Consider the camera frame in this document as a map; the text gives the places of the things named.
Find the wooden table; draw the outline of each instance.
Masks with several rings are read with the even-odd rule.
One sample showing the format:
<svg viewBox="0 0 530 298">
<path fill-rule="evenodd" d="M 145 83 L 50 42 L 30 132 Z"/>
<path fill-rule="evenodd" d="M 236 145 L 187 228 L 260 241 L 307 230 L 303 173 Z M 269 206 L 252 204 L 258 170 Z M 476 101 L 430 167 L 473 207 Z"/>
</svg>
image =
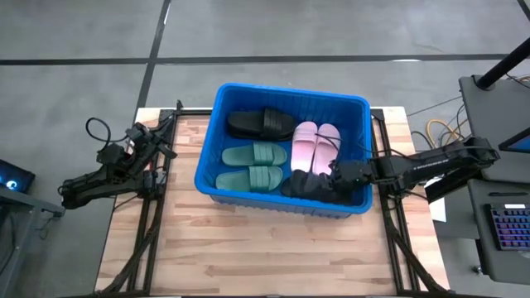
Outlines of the wooden table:
<svg viewBox="0 0 530 298">
<path fill-rule="evenodd" d="M 140 108 L 137 121 L 156 126 L 159 111 Z M 383 111 L 392 148 L 414 153 L 405 109 Z M 189 116 L 177 123 L 178 157 L 168 176 L 152 295 L 395 293 L 376 187 L 369 212 L 339 220 L 216 204 L 193 181 L 208 121 L 208 116 Z M 120 196 L 117 204 L 131 196 Z M 96 290 L 106 287 L 131 256 L 141 205 L 135 199 L 114 212 Z M 449 288 L 427 202 L 409 196 L 403 207 L 414 253 Z M 407 280 L 403 260 L 400 255 Z M 142 281 L 140 275 L 138 286 Z"/>
</svg>

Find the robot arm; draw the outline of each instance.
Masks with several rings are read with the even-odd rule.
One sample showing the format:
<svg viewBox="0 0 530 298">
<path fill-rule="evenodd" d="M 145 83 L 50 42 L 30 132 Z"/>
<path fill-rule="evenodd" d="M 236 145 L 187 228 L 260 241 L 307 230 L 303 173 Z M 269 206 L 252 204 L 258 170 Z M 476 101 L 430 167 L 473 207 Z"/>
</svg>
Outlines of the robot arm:
<svg viewBox="0 0 530 298">
<path fill-rule="evenodd" d="M 59 187 L 62 205 L 76 209 L 92 199 L 132 191 L 140 198 L 155 194 L 157 172 L 155 169 L 146 171 L 146 168 L 159 152 L 171 159 L 176 157 L 176 153 L 166 146 L 175 119 L 175 114 L 170 114 L 157 127 L 150 129 L 135 123 L 127 129 L 126 134 L 134 144 L 132 153 L 125 152 L 125 148 L 115 143 L 105 146 L 96 159 L 102 164 L 99 170 L 65 180 Z"/>
<path fill-rule="evenodd" d="M 343 161 L 334 165 L 331 180 L 337 190 L 353 191 L 368 184 L 389 185 L 389 194 L 403 197 L 419 182 L 443 175 L 426 188 L 430 200 L 457 190 L 480 170 L 493 165 L 499 154 L 481 137 L 417 153 L 411 156 L 376 157 L 368 162 Z"/>
</svg>

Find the rgb keyboard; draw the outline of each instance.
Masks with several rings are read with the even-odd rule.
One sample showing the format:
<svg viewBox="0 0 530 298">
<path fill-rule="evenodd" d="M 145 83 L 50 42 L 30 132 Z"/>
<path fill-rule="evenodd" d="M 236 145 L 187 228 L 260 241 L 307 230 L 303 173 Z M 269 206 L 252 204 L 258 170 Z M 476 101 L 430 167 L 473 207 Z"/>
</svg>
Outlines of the rgb keyboard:
<svg viewBox="0 0 530 298">
<path fill-rule="evenodd" d="M 497 248 L 530 251 L 530 205 L 489 204 L 486 207 Z"/>
</svg>

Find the black slipper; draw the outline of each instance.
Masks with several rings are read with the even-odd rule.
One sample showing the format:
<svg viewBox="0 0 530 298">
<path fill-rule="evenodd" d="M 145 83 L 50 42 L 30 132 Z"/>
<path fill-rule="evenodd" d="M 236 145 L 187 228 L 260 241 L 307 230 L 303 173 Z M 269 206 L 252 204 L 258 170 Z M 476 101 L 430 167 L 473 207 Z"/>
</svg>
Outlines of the black slipper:
<svg viewBox="0 0 530 298">
<path fill-rule="evenodd" d="M 330 177 L 294 170 L 282 183 L 283 195 L 292 198 L 319 200 L 320 202 L 351 205 L 351 192 L 340 193 L 333 189 Z"/>
<path fill-rule="evenodd" d="M 232 137 L 264 141 L 289 141 L 295 130 L 295 119 L 273 108 L 262 112 L 232 112 L 228 131 Z"/>
</svg>

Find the slide sandal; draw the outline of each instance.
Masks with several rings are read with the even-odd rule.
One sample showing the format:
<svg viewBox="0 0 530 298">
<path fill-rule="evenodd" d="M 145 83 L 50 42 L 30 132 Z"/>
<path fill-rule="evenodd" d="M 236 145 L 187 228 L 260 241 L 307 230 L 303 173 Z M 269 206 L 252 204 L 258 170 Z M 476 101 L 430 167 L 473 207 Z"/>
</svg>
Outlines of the slide sandal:
<svg viewBox="0 0 530 298">
<path fill-rule="evenodd" d="M 223 173 L 215 179 L 218 190 L 267 193 L 282 183 L 283 172 L 277 166 L 250 166 L 244 171 Z"/>
<path fill-rule="evenodd" d="M 340 140 L 337 139 L 340 139 L 340 134 L 337 128 L 331 124 L 320 125 L 318 128 L 318 134 L 320 136 L 328 137 L 329 140 L 320 136 L 316 139 L 312 171 L 316 175 L 319 175 L 320 173 L 330 175 L 330 163 L 337 158 L 337 155 L 339 154 L 337 148 L 340 148 Z"/>
<path fill-rule="evenodd" d="M 287 161 L 287 152 L 271 142 L 254 142 L 224 149 L 221 160 L 226 166 L 280 166 Z"/>
<path fill-rule="evenodd" d="M 291 171 L 309 172 L 316 145 L 318 127 L 311 121 L 300 123 L 292 136 Z"/>
<path fill-rule="evenodd" d="M 288 141 L 295 129 L 295 119 L 273 108 L 262 112 L 232 112 L 228 131 L 232 137 L 264 141 Z"/>
<path fill-rule="evenodd" d="M 320 202 L 352 205 L 351 192 L 339 192 L 330 184 L 326 174 L 315 175 L 295 170 L 282 183 L 282 195 L 291 198 L 313 199 Z"/>
</svg>

